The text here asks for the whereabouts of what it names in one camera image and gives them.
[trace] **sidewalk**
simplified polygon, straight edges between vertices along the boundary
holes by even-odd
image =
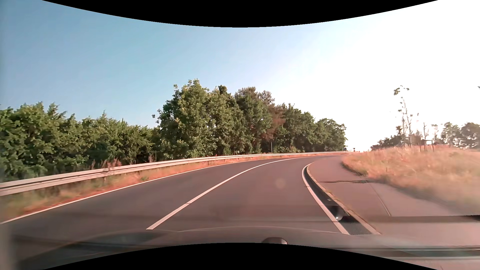
[[[341,166],[342,157],[312,163],[315,181],[382,235],[425,245],[480,245],[480,222],[425,194],[368,182]]]

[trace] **bare tree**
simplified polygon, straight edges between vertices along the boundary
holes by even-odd
[[[430,135],[430,128],[427,128],[427,124],[423,122],[423,139],[426,140],[427,137]]]
[[[393,90],[393,95],[396,96],[400,93],[400,88],[397,88]],[[408,140],[409,140],[409,145],[412,145],[412,120],[413,120],[413,114],[408,113],[408,108],[407,108],[407,103],[405,102],[405,99],[403,97],[400,97],[402,101],[400,104],[402,105],[402,108],[398,110],[398,112],[402,113],[402,130],[403,132],[403,137],[405,138],[405,130],[408,128]]]

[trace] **road edge line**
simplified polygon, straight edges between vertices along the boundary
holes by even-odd
[[[307,187],[308,191],[310,192],[310,195],[313,197],[313,199],[317,202],[317,204],[320,206],[320,208],[325,212],[325,214],[327,214],[328,218],[330,219],[331,222],[333,222],[333,224],[335,225],[335,227],[342,233],[342,234],[347,234],[347,235],[350,235],[350,233],[348,233],[348,231],[345,229],[345,227],[343,227],[342,224],[340,224],[340,222],[338,222],[338,220],[336,220],[336,218],[333,216],[333,214],[328,210],[328,208],[325,206],[325,204],[323,204],[323,202],[320,200],[319,197],[317,197],[317,195],[315,194],[315,192],[313,191],[312,187],[308,184],[307,182],[307,179],[305,179],[305,175],[303,174],[303,171],[308,167],[305,166],[303,167],[303,169],[301,169],[301,177],[303,179],[303,182],[305,183],[305,186]]]

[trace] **tree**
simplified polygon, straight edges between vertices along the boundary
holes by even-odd
[[[396,96],[400,93],[400,88],[397,88],[393,90],[393,95]],[[407,108],[407,103],[405,102],[405,99],[402,97],[400,104],[402,105],[402,108],[398,110],[398,112],[402,113],[402,141],[405,141],[405,138],[408,137],[408,144],[411,145],[412,141],[410,140],[412,138],[412,119],[413,119],[413,114],[408,113],[408,108]]]
[[[430,128],[427,128],[427,124],[425,122],[423,122],[423,134],[422,134],[422,138],[424,140],[427,139],[428,136],[430,136]]]
[[[198,79],[178,89],[174,85],[173,99],[158,110],[164,156],[171,159],[187,159],[212,156],[216,139],[213,138],[212,122],[207,110],[208,89]]]
[[[468,122],[460,129],[461,142],[464,148],[479,149],[480,148],[480,125]]]
[[[444,124],[444,129],[440,134],[440,137],[442,138],[442,140],[451,147],[460,146],[460,141],[459,141],[460,136],[461,136],[461,133],[460,133],[460,129],[458,128],[458,125],[454,125],[450,122],[446,122]]]
[[[207,111],[216,144],[215,155],[230,155],[247,145],[245,118],[225,86],[216,87],[209,93]]]
[[[268,105],[261,99],[261,95],[255,87],[239,89],[235,93],[235,100],[243,112],[250,142],[245,145],[243,152],[259,154],[261,153],[261,141],[272,125],[272,116],[268,113]]]
[[[403,132],[402,132],[402,127],[397,126],[395,127],[397,134],[386,137],[383,140],[379,140],[377,145],[373,145],[370,148],[372,150],[377,150],[377,149],[382,149],[382,148],[388,148],[388,147],[397,147],[403,145]]]
[[[161,160],[232,153],[341,151],[345,126],[293,105],[276,105],[255,87],[235,95],[198,79],[174,94],[158,126],[131,125],[104,112],[81,121],[51,104],[0,110],[0,172],[6,181]]]

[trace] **white lane marking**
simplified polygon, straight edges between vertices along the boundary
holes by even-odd
[[[301,158],[294,158],[294,159],[285,159],[285,160],[296,160],[296,159],[301,159]],[[180,206],[179,208],[173,210],[171,213],[169,213],[168,215],[164,216],[162,219],[160,219],[159,221],[155,222],[154,224],[152,224],[152,226],[148,227],[147,230],[153,230],[154,228],[156,228],[158,225],[162,224],[163,222],[165,222],[167,219],[171,218],[173,215],[175,215],[176,213],[178,213],[180,210],[184,209],[185,207],[187,207],[189,204],[191,204],[192,202],[198,200],[199,198],[201,198],[203,195],[209,193],[210,191],[214,190],[215,188],[221,186],[222,184],[230,181],[231,179],[239,176],[240,174],[244,173],[244,172],[248,172],[250,170],[253,170],[255,168],[258,168],[260,166],[264,166],[266,164],[270,164],[270,163],[275,163],[275,162],[279,162],[279,161],[285,161],[285,160],[276,160],[276,161],[272,161],[272,162],[269,162],[269,163],[265,163],[265,164],[262,164],[262,165],[258,165],[258,166],[255,166],[253,168],[250,168],[248,170],[245,170],[243,172],[240,172],[240,173],[237,173],[235,174],[234,176],[224,180],[223,182],[211,187],[210,189],[204,191],[202,194],[198,195],[197,197],[191,199],[190,201],[186,202],[184,205]]]
[[[213,167],[217,167],[217,166],[223,166],[223,165],[228,165],[228,164],[237,164],[237,163],[249,162],[249,161],[258,161],[258,160],[246,160],[246,161],[239,161],[239,162],[234,162],[234,163],[219,164],[219,165],[209,166],[209,167],[205,167],[205,168],[199,168],[199,169],[195,169],[195,170],[191,170],[191,171],[187,171],[187,172],[194,172],[194,171],[203,170],[203,169],[207,169],[207,168],[213,168]],[[93,197],[96,197],[96,196],[99,196],[99,195],[103,195],[103,194],[106,194],[106,193],[110,193],[110,192],[114,192],[114,191],[117,191],[117,190],[121,190],[121,189],[124,189],[124,188],[127,188],[127,187],[135,186],[135,185],[138,185],[138,184],[145,184],[145,183],[148,183],[148,182],[151,182],[151,181],[160,180],[160,179],[163,179],[163,178],[167,178],[167,177],[171,177],[171,176],[175,176],[175,175],[179,175],[179,174],[183,174],[183,173],[187,173],[187,172],[180,172],[180,173],[177,173],[177,174],[173,174],[173,175],[169,175],[169,176],[164,176],[164,177],[160,177],[160,178],[156,178],[156,179],[144,181],[144,182],[137,183],[137,184],[132,184],[132,185],[124,186],[124,187],[117,188],[117,189],[114,189],[114,190],[105,191],[105,192],[102,192],[102,193],[99,193],[99,194],[96,194],[96,195],[88,196],[88,197],[81,198],[81,199],[78,199],[78,200],[75,200],[75,201],[71,201],[71,202],[68,202],[68,203],[62,203],[62,204],[59,204],[59,205],[55,205],[55,206],[49,207],[49,208],[47,208],[47,209],[43,209],[43,210],[36,211],[36,212],[30,213],[30,214],[26,214],[26,215],[23,215],[23,216],[20,216],[20,217],[16,217],[16,218],[13,218],[13,219],[9,219],[9,220],[7,220],[7,221],[0,222],[0,225],[1,225],[1,224],[5,224],[5,223],[7,223],[7,222],[15,221],[15,220],[18,220],[18,219],[21,219],[21,218],[25,218],[25,217],[28,217],[28,216],[31,216],[31,215],[35,215],[35,214],[38,214],[38,213],[41,213],[41,212],[45,212],[45,211],[47,211],[47,210],[55,209],[55,208],[60,207],[60,206],[68,205],[68,204],[71,204],[71,203],[74,203],[74,202],[83,201],[83,200],[86,200],[86,199],[89,199],[89,198],[93,198]]]
[[[335,224],[335,226],[338,228],[338,230],[343,233],[343,234],[349,234],[347,232],[347,230],[345,230],[345,228],[340,224],[340,222],[338,222],[338,220],[336,220],[336,218],[333,216],[333,214],[327,209],[327,207],[325,206],[325,204],[323,204],[323,202],[317,197],[317,195],[313,192],[312,188],[310,187],[310,185],[308,184],[307,180],[305,179],[305,175],[303,174],[303,172],[305,171],[305,169],[307,168],[307,166],[303,167],[303,169],[301,170],[301,177],[303,179],[303,182],[305,183],[305,185],[307,186],[308,188],[308,191],[310,191],[310,194],[312,195],[312,197],[315,199],[315,201],[317,202],[317,204],[322,208],[322,210],[325,212],[325,214],[327,214],[328,218],[330,218],[330,220],[333,222],[333,224]]]

